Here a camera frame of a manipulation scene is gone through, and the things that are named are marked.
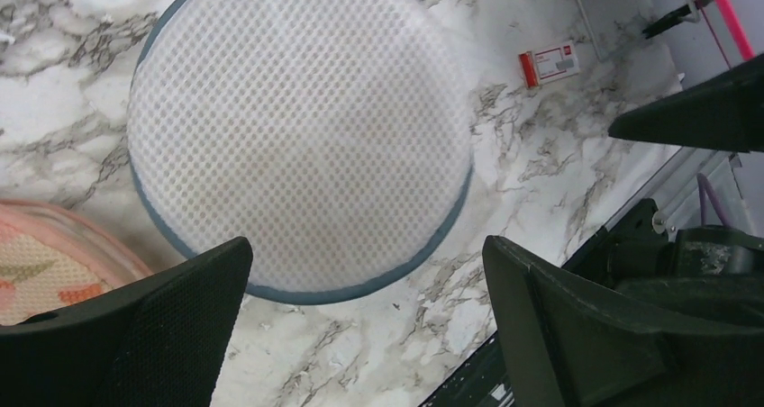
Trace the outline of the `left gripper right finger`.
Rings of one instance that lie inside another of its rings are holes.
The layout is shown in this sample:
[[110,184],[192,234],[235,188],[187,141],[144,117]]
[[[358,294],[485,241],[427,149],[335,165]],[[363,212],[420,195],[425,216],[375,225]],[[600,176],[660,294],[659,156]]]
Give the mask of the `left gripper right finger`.
[[517,405],[762,405],[762,276],[609,288],[499,236],[482,258]]

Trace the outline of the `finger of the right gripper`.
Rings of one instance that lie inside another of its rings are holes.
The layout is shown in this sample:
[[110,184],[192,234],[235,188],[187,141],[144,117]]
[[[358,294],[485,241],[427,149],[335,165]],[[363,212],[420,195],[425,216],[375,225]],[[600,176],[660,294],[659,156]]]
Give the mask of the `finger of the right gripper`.
[[730,152],[763,150],[763,56],[619,115],[611,138]]

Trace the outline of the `white mesh cylindrical laundry bag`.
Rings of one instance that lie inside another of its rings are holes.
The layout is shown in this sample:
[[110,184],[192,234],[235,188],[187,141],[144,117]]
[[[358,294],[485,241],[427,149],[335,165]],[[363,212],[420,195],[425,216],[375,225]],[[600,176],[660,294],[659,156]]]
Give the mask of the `white mesh cylindrical laundry bag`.
[[418,268],[466,203],[473,113],[417,0],[175,0],[132,77],[132,176],[183,256],[242,236],[249,294],[372,294]]

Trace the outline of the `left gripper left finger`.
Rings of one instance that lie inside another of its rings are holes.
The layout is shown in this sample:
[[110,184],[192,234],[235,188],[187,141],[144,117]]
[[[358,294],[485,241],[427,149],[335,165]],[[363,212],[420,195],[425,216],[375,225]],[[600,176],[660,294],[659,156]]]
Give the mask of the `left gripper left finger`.
[[1,329],[4,406],[207,406],[252,262],[244,238]]

